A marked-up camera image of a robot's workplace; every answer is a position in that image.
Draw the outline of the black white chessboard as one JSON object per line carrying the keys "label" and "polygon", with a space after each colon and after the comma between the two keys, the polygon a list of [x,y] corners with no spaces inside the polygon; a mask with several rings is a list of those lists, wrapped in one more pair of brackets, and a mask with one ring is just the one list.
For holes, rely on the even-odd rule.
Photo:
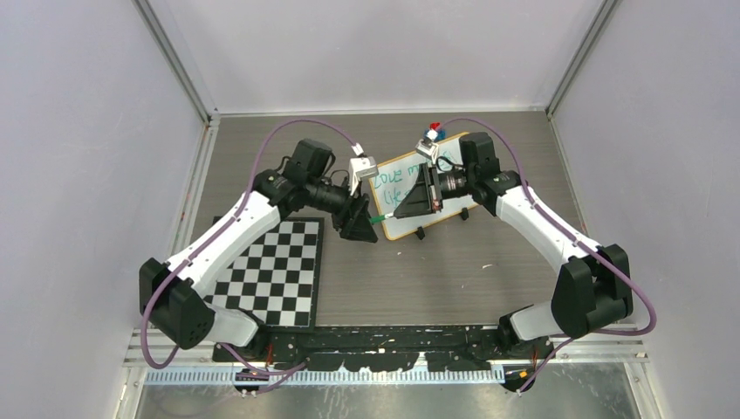
{"label": "black white chessboard", "polygon": [[241,309],[267,327],[308,333],[316,325],[325,219],[290,217],[251,244],[204,301]]}

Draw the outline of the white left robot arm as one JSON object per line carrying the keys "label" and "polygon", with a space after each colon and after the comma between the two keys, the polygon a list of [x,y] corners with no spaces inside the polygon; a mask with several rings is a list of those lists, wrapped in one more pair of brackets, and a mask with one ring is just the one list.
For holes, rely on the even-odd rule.
{"label": "white left robot arm", "polygon": [[361,145],[352,150],[348,176],[335,185],[326,173],[335,160],[332,150],[320,141],[300,141],[281,166],[257,173],[235,205],[192,244],[164,262],[146,261],[139,271],[142,325],[155,326],[180,349],[207,340],[233,346],[247,361],[260,360],[268,340],[257,317],[205,297],[250,245],[305,207],[329,214],[345,240],[377,242],[361,184],[378,168]]}

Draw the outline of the yellow framed whiteboard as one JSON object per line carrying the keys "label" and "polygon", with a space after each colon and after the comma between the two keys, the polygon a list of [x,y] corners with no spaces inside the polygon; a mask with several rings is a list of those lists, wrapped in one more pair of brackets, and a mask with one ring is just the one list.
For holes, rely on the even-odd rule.
{"label": "yellow framed whiteboard", "polygon": [[[389,161],[378,164],[379,174],[370,184],[378,215],[393,213],[414,185],[419,165],[426,160],[414,150]],[[394,217],[378,223],[386,239],[395,241],[413,235],[419,227],[427,229],[435,223],[459,216],[462,209],[472,210],[477,206],[470,196],[445,200],[442,211],[425,216],[397,219]]]}

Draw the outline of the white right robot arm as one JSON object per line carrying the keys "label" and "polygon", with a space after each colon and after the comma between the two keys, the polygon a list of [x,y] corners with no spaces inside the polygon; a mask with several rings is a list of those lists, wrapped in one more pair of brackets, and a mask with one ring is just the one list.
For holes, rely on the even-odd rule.
{"label": "white right robot arm", "polygon": [[629,262],[622,248],[581,235],[543,204],[518,172],[502,170],[488,134],[462,136],[459,163],[441,154],[436,135],[430,129],[418,141],[415,151],[425,162],[394,217],[434,214],[447,201],[469,196],[522,235],[557,275],[549,301],[499,319],[496,340],[503,354],[520,358],[534,340],[556,334],[581,338],[632,314],[633,292],[624,280]]}

